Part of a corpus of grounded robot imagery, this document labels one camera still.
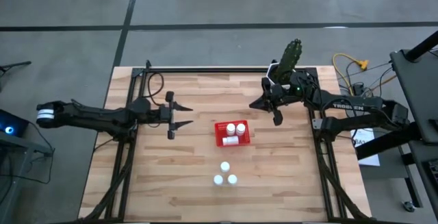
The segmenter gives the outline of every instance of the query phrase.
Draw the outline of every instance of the wooden tabletop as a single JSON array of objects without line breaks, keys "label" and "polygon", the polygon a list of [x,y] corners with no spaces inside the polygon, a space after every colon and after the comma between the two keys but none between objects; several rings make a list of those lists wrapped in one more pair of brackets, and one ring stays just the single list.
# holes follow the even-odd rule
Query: wooden tabletop
[{"label": "wooden tabletop", "polygon": [[[124,107],[131,67],[116,67],[105,108]],[[317,66],[320,85],[339,93],[332,66]],[[176,121],[193,120],[167,140],[167,125],[139,128],[125,221],[291,222],[325,221],[326,212],[307,109],[302,103],[282,107],[283,124],[272,114],[248,107],[261,95],[261,73],[165,73],[166,91],[193,112],[175,112]],[[153,91],[160,79],[151,80]],[[329,116],[344,117],[341,110]],[[251,145],[218,148],[214,123],[247,120]],[[96,145],[109,140],[99,134]],[[334,143],[341,185],[362,212],[370,215],[355,150],[348,139]],[[117,144],[111,142],[93,157],[79,216],[86,216],[109,187]],[[220,163],[231,165],[236,186],[214,186]],[[331,189],[333,207],[336,208]],[[118,200],[114,214],[118,210]]]}]

